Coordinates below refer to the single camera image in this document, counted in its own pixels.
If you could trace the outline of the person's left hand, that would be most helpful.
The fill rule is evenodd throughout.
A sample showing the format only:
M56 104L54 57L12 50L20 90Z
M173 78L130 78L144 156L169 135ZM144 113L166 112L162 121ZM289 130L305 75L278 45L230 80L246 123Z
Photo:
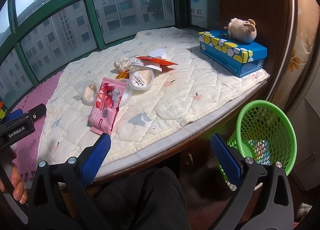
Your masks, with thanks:
M18 167L14 162L12 162L13 169L10 176L11 184L14 187L13 191L13 198L18 201L20 204L25 204L27 202L27 191L24 188L24 183L21 178L20 172L18 170Z

